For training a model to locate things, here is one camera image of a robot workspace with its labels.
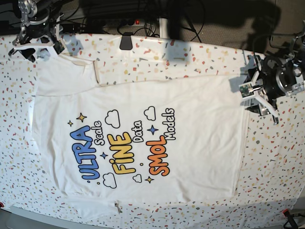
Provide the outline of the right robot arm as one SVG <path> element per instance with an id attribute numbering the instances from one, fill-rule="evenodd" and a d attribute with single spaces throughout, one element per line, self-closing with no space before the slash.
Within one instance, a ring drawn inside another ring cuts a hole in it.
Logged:
<path id="1" fill-rule="evenodd" d="M 61 54 L 64 43 L 59 38 L 61 8 L 66 0 L 19 0 L 14 12 L 20 15 L 20 32 L 13 40 L 11 57 L 19 52 L 25 59 L 35 62 L 34 53 L 46 49 L 51 56 Z"/>

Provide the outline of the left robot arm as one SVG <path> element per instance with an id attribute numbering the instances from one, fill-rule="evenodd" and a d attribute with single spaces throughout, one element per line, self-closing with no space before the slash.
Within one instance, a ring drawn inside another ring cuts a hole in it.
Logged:
<path id="1" fill-rule="evenodd" d="M 305 91 L 305 33 L 287 34 L 288 46 L 275 46 L 283 56 L 269 54 L 264 58 L 253 53 L 254 68 L 248 70 L 239 91 L 244 102 L 254 101 L 247 111 L 259 116 L 271 115 L 279 123 L 277 99 Z"/>

